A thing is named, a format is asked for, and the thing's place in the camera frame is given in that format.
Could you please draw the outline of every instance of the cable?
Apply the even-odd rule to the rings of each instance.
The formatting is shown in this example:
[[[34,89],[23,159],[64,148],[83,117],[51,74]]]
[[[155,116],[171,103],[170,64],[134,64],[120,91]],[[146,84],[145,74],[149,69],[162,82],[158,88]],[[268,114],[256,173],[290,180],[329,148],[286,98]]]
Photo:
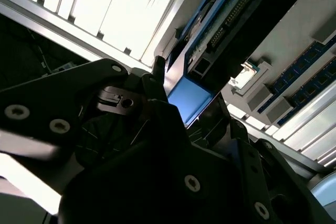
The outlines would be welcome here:
[[[48,216],[48,212],[46,212],[46,214],[44,215],[42,224],[44,224],[46,222],[47,216]]]
[[[30,36],[33,37],[33,40],[29,39],[27,36],[26,37],[21,37],[21,36],[19,36],[17,34],[12,33],[12,29],[10,28],[9,25],[10,25],[9,22],[7,22],[6,23],[6,31],[3,31],[3,30],[1,31],[0,30],[0,32],[4,33],[6,35],[9,34],[10,36],[12,36],[13,38],[15,38],[19,42],[27,43],[27,44],[34,44],[35,46],[39,47],[39,51],[43,51],[43,53],[42,53],[43,56],[47,55],[47,56],[53,58],[54,60],[59,61],[62,64],[67,63],[67,60],[60,59],[60,58],[58,58],[58,57],[56,57],[56,56],[54,56],[53,54],[50,53],[50,43],[51,43],[51,41],[49,39],[46,39],[43,36],[41,36],[40,38],[35,38],[35,36],[33,35],[33,33],[28,28],[25,28],[25,27],[22,27],[22,28],[27,29],[27,31],[29,32]],[[41,45],[40,45],[41,40],[45,40],[45,42],[46,42],[46,44],[48,46],[48,49],[46,49],[46,50],[45,50],[45,48],[43,50],[41,49]]]
[[[24,39],[19,35],[13,34],[10,31],[10,27],[8,22],[6,22],[4,28],[6,28],[7,31],[0,29],[0,34],[4,34],[7,38],[9,38],[10,40],[13,41],[17,41],[17,42],[23,42],[23,43],[27,43],[27,38]],[[30,50],[36,54],[36,52],[31,48],[30,44],[29,44]],[[39,57],[34,57],[34,59],[36,59],[38,61],[39,64],[41,64],[41,60],[39,59]],[[0,73],[0,76],[3,76],[7,82],[7,85],[10,87],[12,85],[16,85],[22,82],[26,82],[27,79],[28,80],[33,80],[33,79],[37,79],[40,78],[41,75],[43,73],[46,72],[46,70],[43,68],[43,71],[41,71],[40,69],[37,68],[29,68],[29,71],[26,71],[25,68],[25,64],[16,64],[17,66],[20,66],[21,71],[18,70],[18,72],[20,73],[19,75],[16,75],[14,78],[8,78],[6,74],[4,74],[3,72]]]
[[[28,30],[29,34],[31,35],[31,37],[33,38],[33,40],[36,41],[36,39],[35,39],[34,35],[32,34],[32,32],[31,32],[28,28],[27,28],[27,30]],[[44,53],[43,53],[41,47],[39,46],[39,44],[37,44],[36,46],[37,46],[37,48],[39,49],[39,51],[40,51],[40,53],[41,53],[41,55],[42,55],[43,62],[44,62],[44,64],[46,65],[46,67],[47,67],[49,73],[51,73],[51,69],[50,69],[50,67],[49,67],[49,65],[48,65],[48,63],[47,63],[46,57],[44,56]]]

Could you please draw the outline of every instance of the bolt hole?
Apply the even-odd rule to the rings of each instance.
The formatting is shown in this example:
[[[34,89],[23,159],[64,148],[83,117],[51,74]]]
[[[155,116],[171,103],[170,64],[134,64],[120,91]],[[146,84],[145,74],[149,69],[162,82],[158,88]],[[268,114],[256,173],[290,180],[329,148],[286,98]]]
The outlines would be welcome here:
[[[57,128],[59,130],[65,130],[65,125],[62,124],[62,123],[56,123],[55,128]]]
[[[263,215],[266,214],[266,211],[265,211],[264,208],[262,208],[262,207],[259,207],[259,211],[260,211]]]
[[[131,99],[125,99],[121,102],[121,106],[125,109],[129,108],[133,105],[133,101]]]
[[[258,173],[258,169],[257,169],[254,165],[251,165],[251,170],[252,170],[254,173]]]
[[[192,187],[196,187],[196,182],[192,178],[190,178],[188,182]]]
[[[15,108],[15,109],[12,109],[12,113],[13,115],[22,115],[24,112],[22,109]]]
[[[248,155],[250,155],[250,157],[256,157],[253,152],[248,152]]]

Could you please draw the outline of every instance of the blue circuit board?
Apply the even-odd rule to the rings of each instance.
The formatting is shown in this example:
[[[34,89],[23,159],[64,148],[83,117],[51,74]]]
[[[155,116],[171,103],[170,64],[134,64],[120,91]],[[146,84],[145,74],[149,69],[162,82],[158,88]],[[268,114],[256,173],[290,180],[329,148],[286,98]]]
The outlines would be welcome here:
[[[258,113],[262,113],[270,106],[295,80],[300,77],[311,65],[313,65],[325,52],[336,43],[336,35],[323,45],[318,41],[313,42],[308,49],[269,87],[273,96],[260,107]]]
[[[303,85],[288,101],[294,108],[278,124],[284,125],[292,116],[307,105],[321,91],[336,79],[336,57],[325,65],[315,76]]]

